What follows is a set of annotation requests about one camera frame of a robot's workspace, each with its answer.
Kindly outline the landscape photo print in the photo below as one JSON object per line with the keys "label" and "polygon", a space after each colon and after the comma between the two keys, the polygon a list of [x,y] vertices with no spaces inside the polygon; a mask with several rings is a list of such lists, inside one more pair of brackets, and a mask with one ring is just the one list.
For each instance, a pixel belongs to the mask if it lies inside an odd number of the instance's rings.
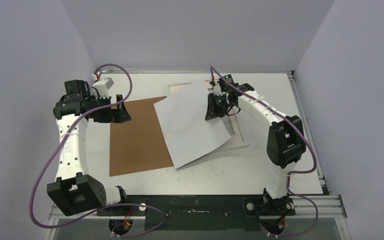
{"label": "landscape photo print", "polygon": [[226,143],[231,135],[220,118],[206,120],[209,84],[195,81],[154,104],[175,169]]}

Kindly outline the brown cardboard backing board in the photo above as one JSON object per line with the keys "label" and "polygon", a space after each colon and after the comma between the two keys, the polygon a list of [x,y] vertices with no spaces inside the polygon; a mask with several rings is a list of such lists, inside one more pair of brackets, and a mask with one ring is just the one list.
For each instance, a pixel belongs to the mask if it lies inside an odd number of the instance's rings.
{"label": "brown cardboard backing board", "polygon": [[173,167],[154,104],[164,96],[125,102],[132,120],[110,125],[111,177]]}

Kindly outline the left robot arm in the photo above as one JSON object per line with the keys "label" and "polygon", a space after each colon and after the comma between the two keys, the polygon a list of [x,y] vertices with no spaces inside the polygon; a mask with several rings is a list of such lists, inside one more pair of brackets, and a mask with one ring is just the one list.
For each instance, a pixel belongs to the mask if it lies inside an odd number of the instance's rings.
{"label": "left robot arm", "polygon": [[66,141],[59,151],[55,181],[47,185],[47,194],[65,216],[108,205],[119,216],[129,210],[125,190],[121,186],[104,187],[88,174],[86,163],[86,131],[90,119],[104,124],[132,119],[121,102],[121,94],[116,96],[116,108],[108,107],[113,85],[110,77],[97,80],[92,86],[84,80],[66,81],[66,93],[53,108],[59,138]]}

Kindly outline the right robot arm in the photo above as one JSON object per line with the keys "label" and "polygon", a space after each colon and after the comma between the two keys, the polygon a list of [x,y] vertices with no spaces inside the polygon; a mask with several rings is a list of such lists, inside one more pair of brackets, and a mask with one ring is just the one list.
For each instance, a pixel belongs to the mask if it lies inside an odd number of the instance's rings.
{"label": "right robot arm", "polygon": [[271,161],[262,202],[254,209],[269,216],[293,215],[293,200],[288,192],[290,172],[307,147],[301,138],[303,123],[299,116],[288,116],[273,108],[248,83],[235,83],[230,74],[209,81],[205,120],[231,116],[232,108],[248,113],[262,126],[268,126],[266,153]]}

